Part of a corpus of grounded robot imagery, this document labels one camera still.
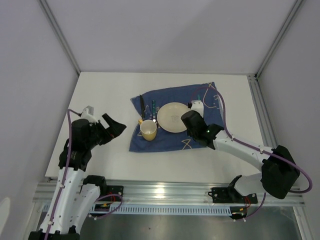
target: white tabletop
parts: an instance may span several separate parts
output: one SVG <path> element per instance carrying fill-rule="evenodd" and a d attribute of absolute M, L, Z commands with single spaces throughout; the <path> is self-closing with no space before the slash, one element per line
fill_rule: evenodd
<path fill-rule="evenodd" d="M 118 138 L 92 150 L 86 174 L 113 180 L 229 183 L 237 175 L 257 173 L 257 169 L 243 160 L 209 148 L 129 152 L 130 140 L 140 118 L 130 98 L 151 90 L 209 82 L 215 83 L 225 99 L 229 130 L 262 144 L 249 83 L 244 75 L 82 72 L 69 107 L 81 112 L 86 106 L 92 106 L 94 115 L 105 127 L 108 125 L 101 117 L 104 113 L 127 126 Z M 71 118 L 75 120 L 77 116 L 73 114 Z M 46 177 L 58 175 L 59 155 L 67 138 L 65 117 Z"/>

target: metal frame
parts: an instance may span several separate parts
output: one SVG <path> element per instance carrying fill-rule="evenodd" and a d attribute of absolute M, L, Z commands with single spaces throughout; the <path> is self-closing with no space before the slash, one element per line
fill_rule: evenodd
<path fill-rule="evenodd" d="M 305 207 L 293 207 L 295 219 L 298 224 L 302 240 L 313 240 L 314 235 L 311 231 Z"/>
<path fill-rule="evenodd" d="M 276 139 L 275 131 L 271 125 L 271 120 L 268 114 L 266 103 L 261 92 L 260 85 L 256 80 L 254 74 L 247 76 L 249 87 L 252 95 L 252 100 L 258 119 L 263 144 L 269 147 L 277 147 L 278 141 Z"/>
<path fill-rule="evenodd" d="M 36 189 L 33 202 L 50 203 L 54 195 L 57 181 L 40 182 Z M 150 205 L 166 206 L 243 206 L 243 204 L 214 204 L 208 192 L 212 187 L 227 187 L 222 183 L 182 183 L 182 182 L 152 182 L 130 180 L 107 180 L 107 185 L 123 186 L 123 200 L 125 205 L 140 205 L 142 208 Z M 263 194 L 258 194 L 260 204 Z M 301 195 L 289 193 L 283 200 L 267 195 L 266 207 L 304 207 L 305 202 Z"/>
<path fill-rule="evenodd" d="M 281 26 L 280 31 L 276 35 L 271 47 L 269 48 L 266 56 L 264 57 L 264 59 L 262 61 L 262 64 L 260 65 L 260 67 L 255 75 L 257 80 L 260 78 L 262 72 L 264 71 L 264 69 L 266 68 L 266 66 L 270 62 L 271 58 L 275 54 L 279 44 L 284 39 L 286 33 L 288 32 L 289 27 L 292 25 L 295 17 L 297 16 L 299 10 L 301 9 L 301 7 L 305 3 L 305 1 L 306 0 L 296 0 L 295 1 L 294 5 L 292 6 L 291 10 L 289 11 L 288 15 L 286 16 L 286 19 L 285 19 L 283 25 Z"/>
<path fill-rule="evenodd" d="M 67 58 L 69 59 L 70 63 L 72 64 L 74 70 L 76 71 L 76 73 L 78 74 L 78 76 L 81 73 L 81 70 L 79 68 L 79 65 L 77 63 L 77 60 L 75 59 L 74 54 L 71 51 L 71 48 L 63 34 L 63 32 L 60 29 L 60 26 L 58 25 L 58 22 L 52 12 L 52 10 L 50 9 L 48 3 L 46 0 L 37 0 L 41 9 L 44 12 L 44 15 L 46 16 L 55 36 L 57 37 L 65 55 L 67 56 Z"/>

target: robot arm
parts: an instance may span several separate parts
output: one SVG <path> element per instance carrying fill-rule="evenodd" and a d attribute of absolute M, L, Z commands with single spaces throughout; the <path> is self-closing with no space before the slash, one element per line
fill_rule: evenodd
<path fill-rule="evenodd" d="M 193 137 L 196 142 L 213 150 L 232 154 L 253 165 L 261 172 L 250 176 L 237 176 L 231 182 L 233 190 L 241 196 L 268 192 L 275 198 L 284 199 L 300 175 L 300 172 L 294 167 L 264 153 L 267 151 L 295 163 L 289 151 L 283 146 L 279 145 L 273 149 L 245 141 L 259 149 L 259 151 L 254 150 L 234 141 L 234 138 L 238 140 L 239 138 L 233 135 L 230 138 L 222 126 L 207 125 L 197 110 L 185 113 L 181 120 L 187 128 L 187 134 Z"/>
<path fill-rule="evenodd" d="M 93 116 L 93 107 L 88 106 L 80 114 L 80 119 L 72 122 L 71 139 L 67 139 L 59 157 L 58 180 L 50 208 L 39 231 L 31 232 L 29 240 L 79 240 L 81 227 L 90 208 L 100 195 L 107 194 L 106 179 L 95 175 L 84 179 L 80 194 L 77 194 L 92 157 L 91 150 L 118 137 L 126 128 L 106 113 L 102 117 L 108 123 L 108 128 L 104 128 Z M 67 166 L 70 141 L 71 154 Z"/>

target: gray wall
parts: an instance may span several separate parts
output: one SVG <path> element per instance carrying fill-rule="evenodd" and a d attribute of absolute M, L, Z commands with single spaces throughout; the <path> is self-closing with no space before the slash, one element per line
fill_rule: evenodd
<path fill-rule="evenodd" d="M 316 239 L 320 236 L 319 10 L 319 0 L 306 1 L 260 79 L 280 144 L 289 147 L 296 163 L 313 179 L 313 190 L 304 199 Z"/>
<path fill-rule="evenodd" d="M 0 238 L 21 240 L 77 75 L 36 0 L 0 1 L 0 33 Z"/>
<path fill-rule="evenodd" d="M 295 0 L 48 0 L 84 72 L 253 73 Z"/>

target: blue napkin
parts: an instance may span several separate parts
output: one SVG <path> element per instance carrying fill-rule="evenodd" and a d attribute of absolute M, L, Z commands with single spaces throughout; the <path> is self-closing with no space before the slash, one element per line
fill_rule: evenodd
<path fill-rule="evenodd" d="M 215 83 L 195 84 L 188 86 L 170 87 L 159 90 L 148 91 L 142 94 L 145 106 L 145 120 L 152 119 L 152 100 L 155 101 L 156 113 L 168 103 L 176 102 L 188 104 L 191 100 L 198 100 L 204 105 L 204 120 L 207 125 L 217 124 L 223 126 L 222 111 L 217 93 L 213 90 Z M 131 98 L 137 112 L 141 115 L 140 96 Z M 203 148 L 192 137 L 187 136 L 187 131 L 180 133 L 168 132 L 161 127 L 157 129 L 153 141 L 146 141 L 137 124 L 130 142 L 130 152 L 153 153 L 167 152 L 185 149 Z"/>

